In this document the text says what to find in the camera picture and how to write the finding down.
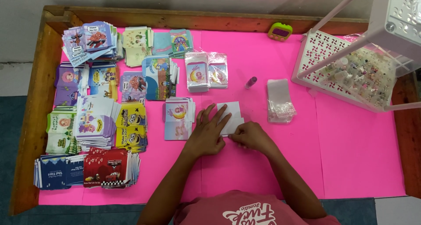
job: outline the left hand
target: left hand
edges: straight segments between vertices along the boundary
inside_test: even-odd
[[[219,123],[218,120],[224,113],[227,105],[221,107],[218,112],[209,120],[209,113],[215,107],[215,103],[208,108],[201,110],[196,117],[196,128],[184,145],[183,151],[191,154],[195,158],[203,155],[215,155],[222,150],[225,142],[220,136],[222,129],[231,118],[231,113],[226,115]]]

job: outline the checkered pattern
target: checkered pattern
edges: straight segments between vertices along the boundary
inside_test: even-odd
[[[118,186],[123,185],[124,181],[113,181],[113,182],[101,182],[101,186]]]

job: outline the wooden edge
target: wooden edge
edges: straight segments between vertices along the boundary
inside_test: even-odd
[[[71,27],[81,26],[83,24],[71,11],[64,11],[62,16],[55,16],[48,12],[45,23],[59,34],[63,34],[64,30]]]
[[[200,11],[166,11],[131,8],[102,8],[46,5],[44,10],[60,16],[73,12],[83,23],[97,20],[112,23],[117,27],[148,26],[166,29],[196,29],[213,31],[268,32],[273,23],[281,22],[293,27],[294,34],[302,34],[321,17],[285,16],[270,14],[244,14]],[[332,35],[348,35],[365,32],[368,20],[355,18],[333,18],[320,30]]]
[[[415,72],[397,79],[393,105],[419,102]],[[394,111],[396,134],[407,195],[421,199],[421,109]]]
[[[53,108],[55,69],[60,64],[63,45],[61,35],[46,25],[49,18],[51,14],[43,11],[19,140],[9,215],[38,205],[39,189],[33,185],[32,172],[34,160],[45,152],[47,144],[46,116]]]

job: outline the green timer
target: green timer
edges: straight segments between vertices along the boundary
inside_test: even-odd
[[[285,41],[292,34],[292,27],[282,23],[274,23],[267,36],[273,40]]]

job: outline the purple glue stick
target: purple glue stick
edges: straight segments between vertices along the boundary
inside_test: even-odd
[[[257,82],[257,77],[251,77],[251,79],[249,79],[248,81],[247,81],[247,83],[245,83],[245,86],[244,86],[244,88],[245,89],[249,89],[251,86],[253,86],[253,84],[255,84]]]

